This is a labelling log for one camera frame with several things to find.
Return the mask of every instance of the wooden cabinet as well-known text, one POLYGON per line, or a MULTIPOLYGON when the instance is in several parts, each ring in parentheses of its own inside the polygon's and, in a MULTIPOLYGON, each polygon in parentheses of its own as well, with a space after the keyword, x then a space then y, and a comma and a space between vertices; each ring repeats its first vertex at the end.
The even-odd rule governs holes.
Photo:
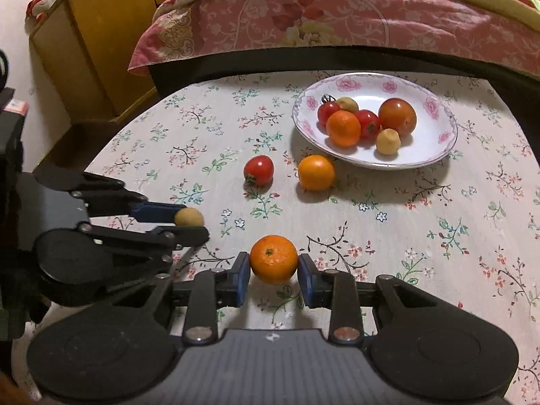
POLYGON ((150 76, 128 73, 128 64, 157 4, 57 0, 31 33, 72 123, 122 121, 155 94, 150 76))

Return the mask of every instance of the wall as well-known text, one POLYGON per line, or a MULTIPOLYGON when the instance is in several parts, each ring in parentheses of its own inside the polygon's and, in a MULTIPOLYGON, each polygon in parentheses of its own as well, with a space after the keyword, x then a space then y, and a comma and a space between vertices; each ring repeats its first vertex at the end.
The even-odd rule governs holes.
POLYGON ((23 130, 24 170, 33 170, 58 139, 69 129, 68 114, 39 57, 31 49, 25 26, 30 0, 0 0, 0 48, 9 59, 7 85, 15 97, 30 104, 23 130))

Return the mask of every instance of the plate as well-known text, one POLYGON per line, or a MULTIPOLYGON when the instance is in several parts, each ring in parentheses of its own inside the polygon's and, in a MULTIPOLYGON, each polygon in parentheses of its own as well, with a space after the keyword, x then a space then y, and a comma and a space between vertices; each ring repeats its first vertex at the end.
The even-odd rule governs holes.
POLYGON ((413 169, 444 158, 457 140, 454 115, 431 91, 406 79, 380 73, 346 73, 315 82, 306 88, 293 106, 293 120, 300 133, 314 146, 334 157, 371 169, 413 169), (334 145, 319 124, 317 109, 325 94, 336 99, 353 98, 360 109, 378 114, 387 99, 400 98, 416 112, 416 129, 401 141, 398 154, 381 155, 375 141, 360 140, 351 148, 334 145))

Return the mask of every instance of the ribbed gray surface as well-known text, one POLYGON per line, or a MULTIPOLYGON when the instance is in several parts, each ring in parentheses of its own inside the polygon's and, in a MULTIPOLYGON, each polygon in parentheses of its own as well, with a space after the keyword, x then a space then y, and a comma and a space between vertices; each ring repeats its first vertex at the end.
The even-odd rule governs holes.
POLYGON ((191 348, 137 405, 408 405, 360 350, 329 345, 318 330, 229 330, 191 348))

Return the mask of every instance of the red cherry tomato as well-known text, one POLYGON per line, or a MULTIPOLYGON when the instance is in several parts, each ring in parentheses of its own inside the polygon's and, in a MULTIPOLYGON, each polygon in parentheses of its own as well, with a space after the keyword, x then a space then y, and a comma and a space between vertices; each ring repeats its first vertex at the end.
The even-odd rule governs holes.
POLYGON ((375 113, 369 109, 361 109, 355 113, 355 116, 360 122, 360 127, 362 128, 360 138, 372 139, 379 135, 379 131, 381 130, 381 121, 375 113))
POLYGON ((336 111, 341 110, 341 107, 336 102, 325 102, 317 110, 317 118, 321 125, 326 126, 328 118, 336 111))
POLYGON ((274 163, 266 155, 258 155, 244 166, 244 178, 248 186, 264 186, 272 181, 274 163))

